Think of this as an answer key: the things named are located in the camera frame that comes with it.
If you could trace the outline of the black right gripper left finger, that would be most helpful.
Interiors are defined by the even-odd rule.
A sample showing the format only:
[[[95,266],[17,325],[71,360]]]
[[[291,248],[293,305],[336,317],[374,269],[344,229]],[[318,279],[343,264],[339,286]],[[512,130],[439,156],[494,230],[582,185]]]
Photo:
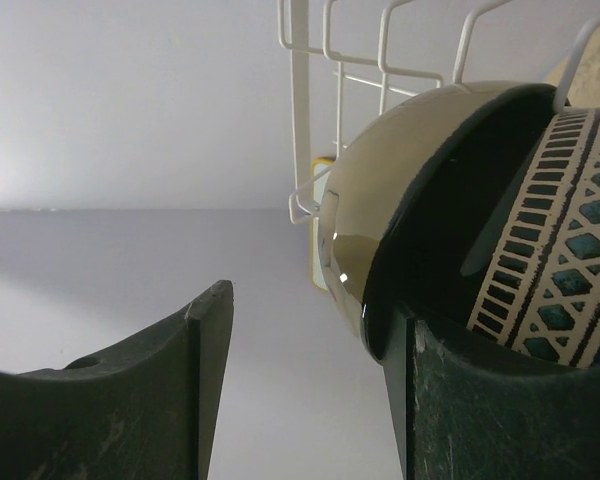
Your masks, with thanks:
[[[0,372],[0,479],[204,479],[234,315],[230,281],[62,369]]]

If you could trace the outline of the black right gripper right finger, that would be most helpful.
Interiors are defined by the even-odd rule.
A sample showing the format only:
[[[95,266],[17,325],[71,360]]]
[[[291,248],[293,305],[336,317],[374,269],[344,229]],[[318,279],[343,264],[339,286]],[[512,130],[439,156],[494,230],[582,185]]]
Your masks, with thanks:
[[[406,479],[600,479],[600,366],[516,354],[386,312],[382,361]]]

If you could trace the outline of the brown patterned bowl cream inside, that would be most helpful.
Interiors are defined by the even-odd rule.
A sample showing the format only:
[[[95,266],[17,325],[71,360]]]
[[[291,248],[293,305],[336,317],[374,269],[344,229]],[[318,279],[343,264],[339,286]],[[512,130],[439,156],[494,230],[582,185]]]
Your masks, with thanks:
[[[467,327],[541,360],[600,364],[600,107],[549,123]]]

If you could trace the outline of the black glossy bowl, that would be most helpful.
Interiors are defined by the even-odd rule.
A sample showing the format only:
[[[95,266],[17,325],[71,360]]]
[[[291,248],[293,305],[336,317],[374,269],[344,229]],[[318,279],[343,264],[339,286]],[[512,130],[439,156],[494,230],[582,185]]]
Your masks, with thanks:
[[[335,161],[319,213],[320,266],[374,360],[385,355],[393,301],[467,322],[555,94],[513,81],[435,88],[381,114]]]

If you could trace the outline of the white wire dish rack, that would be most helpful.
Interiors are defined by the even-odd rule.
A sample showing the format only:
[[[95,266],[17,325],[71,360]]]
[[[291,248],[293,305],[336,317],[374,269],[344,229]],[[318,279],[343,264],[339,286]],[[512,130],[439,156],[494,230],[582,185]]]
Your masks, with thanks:
[[[433,81],[437,88],[444,85],[443,76],[434,71],[399,68],[388,63],[388,42],[391,17],[394,11],[406,3],[392,1],[380,17],[377,55],[374,58],[344,55],[331,48],[332,10],[334,3],[326,1],[322,10],[322,43],[319,47],[309,45],[309,4],[306,1],[279,1],[277,3],[278,42],[290,54],[291,115],[295,189],[288,197],[288,213],[292,224],[309,222],[319,215],[320,203],[314,199],[313,185],[330,172],[328,167],[317,175],[311,169],[310,125],[310,57],[317,55],[336,65],[336,153],[346,145],[342,142],[344,82],[353,81],[379,90],[378,112],[386,110],[389,92],[414,97],[412,91],[389,83],[392,76]]]

